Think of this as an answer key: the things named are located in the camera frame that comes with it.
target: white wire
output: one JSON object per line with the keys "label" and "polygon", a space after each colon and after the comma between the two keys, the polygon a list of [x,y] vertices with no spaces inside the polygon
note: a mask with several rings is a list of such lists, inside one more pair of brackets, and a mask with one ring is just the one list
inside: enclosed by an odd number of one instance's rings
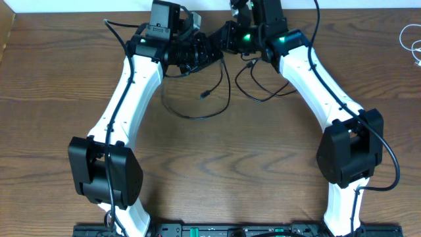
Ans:
{"label": "white wire", "polygon": [[402,34],[403,34],[403,32],[408,28],[408,27],[411,27],[411,26],[417,26],[417,27],[421,27],[421,24],[409,24],[408,26],[405,26],[403,29],[402,29],[402,31],[401,31],[401,34],[399,34],[399,42],[401,42],[401,45],[402,45],[402,47],[404,48],[404,49],[406,49],[406,50],[409,50],[409,51],[411,51],[412,52],[412,56],[414,56],[414,58],[416,59],[416,60],[418,60],[418,61],[421,61],[421,59],[419,59],[416,55],[415,55],[415,52],[417,51],[417,52],[421,52],[421,47],[420,48],[414,48],[414,46],[417,44],[417,43],[421,43],[421,39],[420,40],[418,40],[418,41],[415,41],[414,43],[412,43],[412,46],[411,46],[411,48],[409,49],[408,47],[406,47],[404,44],[403,44],[403,42],[402,42]]}

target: wooden surface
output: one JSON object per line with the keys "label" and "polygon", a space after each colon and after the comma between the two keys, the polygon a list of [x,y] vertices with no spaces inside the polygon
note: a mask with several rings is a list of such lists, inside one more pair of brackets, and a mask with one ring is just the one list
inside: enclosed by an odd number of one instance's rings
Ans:
{"label": "wooden surface", "polygon": [[13,20],[14,12],[9,8],[4,0],[0,0],[0,64],[11,32]]}
{"label": "wooden surface", "polygon": [[[203,12],[204,32],[231,19]],[[310,36],[314,10],[285,11],[290,28]],[[399,45],[399,32],[421,23],[419,9],[325,10],[315,45],[339,85],[364,108],[377,108],[385,138],[401,164],[401,183],[381,194],[365,192],[361,219],[399,223],[421,236],[421,68]],[[67,157],[73,136],[85,136],[102,115],[120,78],[123,51],[103,18],[140,23],[149,13],[19,14],[0,68],[0,236],[70,236],[76,223],[100,223],[104,212],[74,190]],[[119,30],[125,39],[132,29]],[[409,32],[406,40],[420,38]],[[232,80],[243,67],[227,55]],[[200,75],[169,80],[170,104],[202,115],[224,106],[226,79],[218,65]],[[281,79],[270,65],[257,78],[271,90]],[[177,74],[175,69],[168,72]],[[240,77],[244,88],[264,97]],[[189,121],[166,112],[155,92],[139,129],[136,157],[145,173],[141,200],[155,217],[186,223],[319,221],[328,183],[316,164],[320,127],[300,95],[266,103],[233,85],[222,115]],[[387,186],[393,165],[384,155],[370,184]]]}

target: white wall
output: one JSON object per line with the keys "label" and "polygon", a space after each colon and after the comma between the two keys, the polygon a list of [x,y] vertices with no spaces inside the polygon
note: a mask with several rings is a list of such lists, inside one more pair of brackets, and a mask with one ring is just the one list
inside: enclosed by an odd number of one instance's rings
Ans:
{"label": "white wall", "polygon": [[[229,10],[230,0],[170,0],[189,10]],[[5,0],[16,13],[150,11],[152,0]],[[421,0],[319,0],[325,9],[421,8]],[[313,0],[282,0],[284,9],[312,9]]]}

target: robotic arm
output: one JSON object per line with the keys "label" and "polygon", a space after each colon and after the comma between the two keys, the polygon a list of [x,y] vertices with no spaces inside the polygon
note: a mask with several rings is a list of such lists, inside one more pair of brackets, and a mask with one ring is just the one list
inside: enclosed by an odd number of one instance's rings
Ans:
{"label": "robotic arm", "polygon": [[[301,31],[288,30],[280,1],[252,0],[255,26],[251,26],[251,12],[246,2],[248,0],[231,0],[237,22],[228,21],[206,37],[198,32],[199,15],[184,8],[189,17],[181,20],[180,8],[183,7],[154,1],[146,35],[135,34],[126,44],[132,57],[124,60],[122,77],[103,116],[86,139],[72,139],[68,154],[76,191],[108,211],[111,208],[110,196],[105,162],[101,157],[109,118],[128,83],[129,60],[132,60],[134,79],[115,118],[109,149],[116,216],[128,236],[143,237],[151,233],[150,216],[138,198],[143,173],[133,154],[136,134],[151,96],[161,84],[169,65],[177,65],[182,74],[190,74],[220,60],[223,52],[261,52],[263,61],[271,63],[303,96],[324,133],[316,158],[322,174],[329,181],[329,201],[323,221],[326,235],[320,236],[346,236],[351,232],[355,189],[366,186],[374,168],[382,162],[382,144],[341,108],[314,75],[307,57],[309,41]],[[364,111],[335,83],[314,50],[311,53],[323,81],[352,112],[382,136],[383,119],[379,112],[375,109]],[[359,195],[354,230],[362,228],[358,218],[361,201],[362,195]],[[395,235],[382,233],[373,236]]]}

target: green light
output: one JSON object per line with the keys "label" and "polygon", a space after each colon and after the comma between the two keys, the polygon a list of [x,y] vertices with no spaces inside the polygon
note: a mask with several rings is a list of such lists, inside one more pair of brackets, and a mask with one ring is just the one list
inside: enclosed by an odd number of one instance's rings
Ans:
{"label": "green light", "polygon": [[250,34],[247,34],[247,35],[245,35],[245,36],[244,36],[244,40],[249,41],[249,40],[250,40],[250,38],[251,38],[251,35],[250,35]]}

